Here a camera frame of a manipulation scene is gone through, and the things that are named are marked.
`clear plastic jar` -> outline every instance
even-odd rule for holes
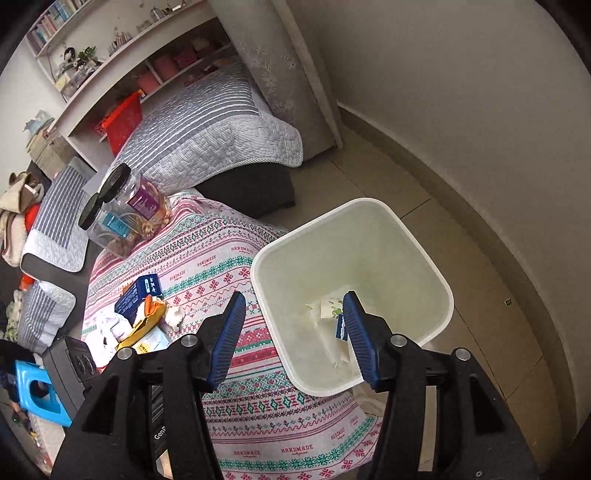
[[[99,199],[109,205],[114,214],[125,219],[150,238],[168,223],[168,199],[140,172],[126,164],[117,166],[100,189]]]
[[[82,210],[78,225],[88,238],[119,258],[127,258],[140,234],[109,209],[95,193]]]

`blue box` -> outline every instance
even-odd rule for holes
[[[138,307],[148,295],[153,297],[162,296],[160,280],[155,273],[141,275],[136,278],[132,286],[115,303],[115,313],[123,315],[132,323],[135,320]]]

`baseboard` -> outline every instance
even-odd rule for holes
[[[404,148],[374,122],[339,104],[343,123],[404,167],[462,225],[488,257],[511,290],[530,323],[556,390],[564,444],[577,433],[573,381],[562,341],[544,302],[519,262],[477,211],[425,162]]]

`silver bolt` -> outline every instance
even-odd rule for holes
[[[394,346],[402,347],[407,344],[407,340],[404,335],[392,335],[390,337],[390,343]]]
[[[181,338],[181,345],[182,346],[193,346],[197,345],[197,335],[193,335],[190,333],[189,335],[185,335]]]
[[[472,354],[465,348],[459,348],[456,350],[456,357],[458,357],[460,360],[469,360],[471,356]]]
[[[126,346],[117,352],[117,357],[122,360],[127,360],[132,353],[134,353],[134,351],[130,347]]]

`patterned tablecloth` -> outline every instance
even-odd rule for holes
[[[250,281],[256,253],[283,233],[185,193],[154,239],[125,261],[102,253],[90,281],[83,339],[95,329],[93,315],[138,275],[157,273],[166,299],[185,311],[180,332],[161,326],[173,341],[221,313],[235,290],[245,295],[246,320],[228,377],[203,397],[228,480],[327,480],[367,462],[381,426],[348,392],[311,397],[287,378]]]

